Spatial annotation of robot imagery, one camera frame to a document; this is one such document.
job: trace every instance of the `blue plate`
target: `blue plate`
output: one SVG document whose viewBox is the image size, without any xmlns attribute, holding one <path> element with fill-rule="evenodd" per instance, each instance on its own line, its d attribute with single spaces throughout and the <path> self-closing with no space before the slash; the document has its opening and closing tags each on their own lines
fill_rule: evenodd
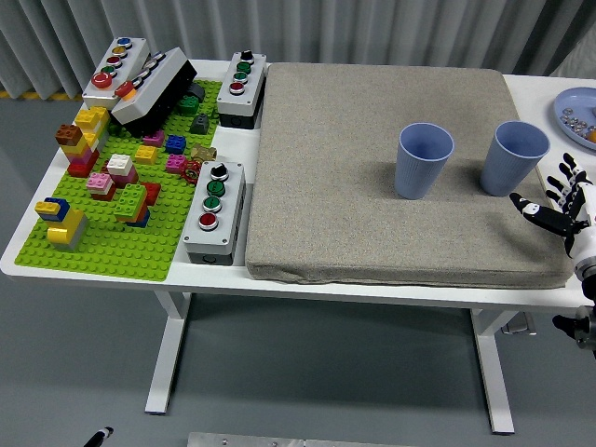
<svg viewBox="0 0 596 447">
<path fill-rule="evenodd" d="M 578 87 L 569 88 L 568 90 L 559 93 L 555 98 L 554 112 L 555 119 L 562 131 L 565 132 L 569 138 L 578 142 L 584 147 L 596 151 L 596 143 L 589 142 L 585 138 L 577 135 L 562 122 L 563 110 L 572 109 L 571 117 L 577 118 L 579 121 L 586 121 L 589 126 L 596 126 L 596 115 L 592 109 L 596 107 L 596 88 Z"/>
</svg>

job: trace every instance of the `blue plastic cup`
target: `blue plastic cup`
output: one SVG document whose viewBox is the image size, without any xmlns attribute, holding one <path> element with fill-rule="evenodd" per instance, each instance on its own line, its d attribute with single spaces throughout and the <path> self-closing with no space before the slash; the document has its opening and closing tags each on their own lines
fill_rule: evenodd
<svg viewBox="0 0 596 447">
<path fill-rule="evenodd" d="M 412 123 L 400 133 L 395 192 L 416 200 L 428 192 L 454 152 L 451 134 L 431 123 Z"/>
<path fill-rule="evenodd" d="M 501 123 L 484 160 L 482 189 L 491 196 L 508 196 L 549 149 L 549 138 L 536 126 L 522 121 Z"/>
</svg>

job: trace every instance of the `table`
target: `table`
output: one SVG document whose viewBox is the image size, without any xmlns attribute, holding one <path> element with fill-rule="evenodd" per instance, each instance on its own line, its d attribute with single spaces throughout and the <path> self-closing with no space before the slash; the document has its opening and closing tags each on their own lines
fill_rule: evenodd
<svg viewBox="0 0 596 447">
<path fill-rule="evenodd" d="M 198 78 L 222 80 L 229 62 L 192 61 L 192 63 L 197 70 Z M 571 141 L 562 133 L 557 127 L 556 118 L 551 110 L 552 102 L 559 92 L 573 87 L 596 88 L 596 80 L 516 75 L 505 75 L 505 79 L 520 118 L 539 126 L 550 138 L 551 150 L 539 164 L 541 178 L 545 180 L 549 175 L 561 177 L 558 165 L 562 160 L 563 152 L 569 152 L 592 177 L 596 177 L 596 158 L 592 156 L 592 152 Z M 575 313 L 578 306 L 593 305 L 583 296 L 580 282 L 572 277 L 564 288 L 554 290 L 486 290 L 359 284 L 299 285 L 254 280 L 244 266 L 244 250 L 259 138 L 258 129 L 219 127 L 212 142 L 212 145 L 218 149 L 218 160 L 240 162 L 245 167 L 246 205 L 238 235 L 234 265 L 190 264 L 182 242 L 177 247 L 172 266 L 163 282 L 113 278 L 14 264 L 22 244 L 37 221 L 35 203 L 51 195 L 67 168 L 67 159 L 59 150 L 8 243 L 0 261 L 2 271 L 16 280 L 37 281 L 56 286 L 85 285 L 154 291 L 168 315 L 145 407 L 147 413 L 157 414 L 165 413 L 168 407 L 169 389 L 183 339 L 191 293 L 470 309 L 493 432 L 513 433 L 513 422 L 494 333 L 520 312 L 568 314 Z M 513 206 L 511 206 L 511 213 L 517 213 Z"/>
</svg>

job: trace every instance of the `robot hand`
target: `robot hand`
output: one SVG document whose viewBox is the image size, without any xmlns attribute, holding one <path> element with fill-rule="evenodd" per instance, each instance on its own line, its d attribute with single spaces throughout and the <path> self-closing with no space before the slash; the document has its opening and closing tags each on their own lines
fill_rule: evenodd
<svg viewBox="0 0 596 447">
<path fill-rule="evenodd" d="M 540 206 L 517 193 L 510 194 L 509 198 L 528 221 L 564 237 L 565 250 L 574 260 L 584 295 L 596 303 L 596 186 L 572 156 L 564 154 L 563 161 L 559 169 L 567 184 L 547 177 L 556 189 L 548 190 L 547 197 L 556 201 L 562 211 Z M 552 321 L 558 329 L 576 339 L 579 347 L 592 350 L 596 358 L 594 307 L 581 306 L 576 318 L 558 315 Z"/>
</svg>

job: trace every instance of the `gray floor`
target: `gray floor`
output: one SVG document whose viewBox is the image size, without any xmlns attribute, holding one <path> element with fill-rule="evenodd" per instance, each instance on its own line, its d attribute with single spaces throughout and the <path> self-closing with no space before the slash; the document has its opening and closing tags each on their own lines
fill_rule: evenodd
<svg viewBox="0 0 596 447">
<path fill-rule="evenodd" d="M 0 250 L 74 102 L 0 100 Z M 593 445 L 596 362 L 535 315 L 498 336 L 516 434 L 491 434 L 467 312 L 203 296 L 165 416 L 143 413 L 165 312 L 142 291 L 0 276 L 0 445 L 186 445 L 191 431 L 413 446 Z"/>
</svg>

